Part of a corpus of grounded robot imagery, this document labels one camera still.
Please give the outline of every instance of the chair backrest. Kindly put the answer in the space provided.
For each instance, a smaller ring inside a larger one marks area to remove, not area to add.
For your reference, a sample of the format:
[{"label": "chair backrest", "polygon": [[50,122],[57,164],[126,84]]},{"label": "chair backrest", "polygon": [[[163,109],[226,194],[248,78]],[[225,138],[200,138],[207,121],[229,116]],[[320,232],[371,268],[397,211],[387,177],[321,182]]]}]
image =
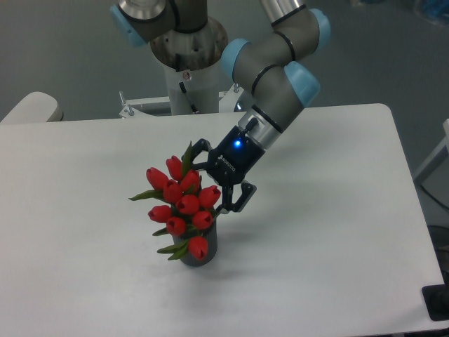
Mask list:
[{"label": "chair backrest", "polygon": [[25,96],[0,121],[0,124],[45,123],[47,121],[60,121],[62,116],[62,109],[55,98],[36,91]]}]

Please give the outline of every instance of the tulip bud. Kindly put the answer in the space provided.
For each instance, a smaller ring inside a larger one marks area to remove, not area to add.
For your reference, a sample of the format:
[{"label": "tulip bud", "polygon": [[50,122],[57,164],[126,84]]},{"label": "tulip bud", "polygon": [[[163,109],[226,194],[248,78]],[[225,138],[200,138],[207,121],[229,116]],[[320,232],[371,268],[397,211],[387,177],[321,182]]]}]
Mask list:
[{"label": "tulip bud", "polygon": [[194,185],[193,193],[199,189],[199,172],[197,170],[190,170],[181,181],[182,191],[187,191],[190,186]]},{"label": "tulip bud", "polygon": [[172,216],[167,220],[167,232],[176,237],[183,235],[186,229],[187,225],[185,224],[185,221],[177,216]]},{"label": "tulip bud", "polygon": [[220,198],[221,194],[222,193],[215,185],[203,188],[198,194],[198,199],[201,207],[204,207],[205,209],[211,209]]},{"label": "tulip bud", "polygon": [[168,172],[170,172],[171,178],[181,181],[182,180],[182,162],[176,156],[171,156],[166,161]]},{"label": "tulip bud", "polygon": [[192,237],[187,249],[195,258],[203,260],[208,253],[208,242],[203,237]]},{"label": "tulip bud", "polygon": [[163,186],[168,181],[167,175],[154,167],[147,169],[147,179],[153,188],[158,191],[162,191]]},{"label": "tulip bud", "polygon": [[196,196],[187,194],[176,203],[176,208],[182,214],[195,214],[199,211],[199,200]]},{"label": "tulip bud", "polygon": [[192,224],[199,230],[207,230],[212,222],[213,217],[209,211],[199,211],[192,218]]},{"label": "tulip bud", "polygon": [[170,204],[176,203],[182,197],[180,184],[178,184],[174,180],[168,180],[163,187],[162,196],[166,202]]},{"label": "tulip bud", "polygon": [[148,212],[148,216],[157,223],[166,223],[168,218],[171,217],[171,208],[167,205],[155,206]]}]

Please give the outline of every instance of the white stand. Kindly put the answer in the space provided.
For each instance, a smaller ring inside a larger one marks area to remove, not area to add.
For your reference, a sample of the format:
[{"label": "white stand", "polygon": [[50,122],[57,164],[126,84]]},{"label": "white stand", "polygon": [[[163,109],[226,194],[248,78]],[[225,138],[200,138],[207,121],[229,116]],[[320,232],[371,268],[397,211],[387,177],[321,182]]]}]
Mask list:
[{"label": "white stand", "polygon": [[[218,112],[233,112],[242,93],[243,88],[235,88],[234,86],[228,91],[220,91],[218,93],[218,99],[220,100],[218,103]],[[168,96],[141,98],[137,100],[125,100],[123,93],[120,96],[122,110],[119,114],[122,118],[161,116],[162,114],[158,113],[158,111],[170,109],[170,99]]]},{"label": "white stand", "polygon": [[445,138],[434,148],[429,156],[422,162],[413,174],[413,181],[420,186],[443,161],[448,157],[449,151],[449,119],[443,123]]}]

